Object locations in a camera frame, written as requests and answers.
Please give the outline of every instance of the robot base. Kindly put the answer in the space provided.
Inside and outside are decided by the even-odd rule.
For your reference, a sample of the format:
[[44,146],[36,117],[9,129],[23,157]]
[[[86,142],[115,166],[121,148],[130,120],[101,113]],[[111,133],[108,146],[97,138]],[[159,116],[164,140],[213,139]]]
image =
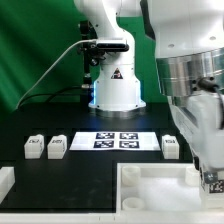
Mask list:
[[95,114],[106,118],[131,118],[136,115],[144,114],[146,109],[145,107],[139,107],[137,109],[128,111],[106,111],[106,110],[100,110],[98,108],[89,107],[89,111],[91,114]]

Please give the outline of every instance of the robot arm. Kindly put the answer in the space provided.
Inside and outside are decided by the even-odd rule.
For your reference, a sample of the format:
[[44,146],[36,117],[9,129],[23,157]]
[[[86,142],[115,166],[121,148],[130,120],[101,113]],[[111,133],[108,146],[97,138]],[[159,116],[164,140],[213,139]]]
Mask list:
[[141,100],[140,82],[135,77],[135,41],[121,29],[118,15],[137,16],[141,13],[136,0],[74,0],[97,34],[92,46],[103,51],[100,75],[94,83],[94,99],[90,111],[104,117],[130,117],[145,107]]
[[217,90],[224,88],[224,1],[147,3],[161,93],[199,161],[204,205],[224,207],[224,97]]
[[[99,44],[116,40],[129,46],[128,52],[110,54],[101,62],[95,105],[107,111],[145,106],[140,100],[139,81],[130,72],[134,70],[133,37],[116,22],[116,14],[139,16],[141,5],[146,33],[156,40],[160,91],[168,97],[174,122],[193,157],[199,159],[203,188],[224,180],[224,130],[220,129],[223,111],[219,105],[223,97],[199,85],[212,81],[212,87],[218,84],[224,88],[224,1],[75,0],[75,4],[93,24]],[[116,68],[124,75],[122,85],[111,80]],[[114,90],[118,95],[111,100]],[[219,201],[224,207],[224,196]]]

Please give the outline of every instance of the black table surface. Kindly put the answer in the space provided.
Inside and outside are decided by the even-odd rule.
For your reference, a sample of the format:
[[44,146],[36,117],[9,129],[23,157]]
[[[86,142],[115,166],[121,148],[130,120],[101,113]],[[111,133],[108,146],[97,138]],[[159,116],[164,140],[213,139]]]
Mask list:
[[[66,151],[62,160],[48,160],[46,146],[64,134],[68,146],[77,131],[155,132],[159,143],[175,135],[180,159],[165,160],[160,151]],[[40,159],[26,160],[24,144],[42,134]],[[190,162],[186,141],[179,134],[166,103],[147,105],[146,113],[129,119],[89,114],[79,103],[35,103],[14,111],[0,124],[0,167],[15,168],[16,183],[0,205],[0,212],[116,212],[117,163]]]

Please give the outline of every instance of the green wall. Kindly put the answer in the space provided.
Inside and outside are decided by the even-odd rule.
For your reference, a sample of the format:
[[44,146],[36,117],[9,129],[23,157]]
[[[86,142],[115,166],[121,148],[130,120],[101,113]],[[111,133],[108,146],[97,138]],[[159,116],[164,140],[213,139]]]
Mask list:
[[[0,121],[60,54],[80,40],[80,20],[85,17],[73,0],[0,1]],[[136,76],[143,82],[143,99],[165,102],[156,76],[155,44],[145,37],[142,18],[122,18],[118,23],[136,38]],[[82,75],[82,57],[74,50],[32,94],[81,84]],[[92,69],[92,75],[96,78],[98,69]]]

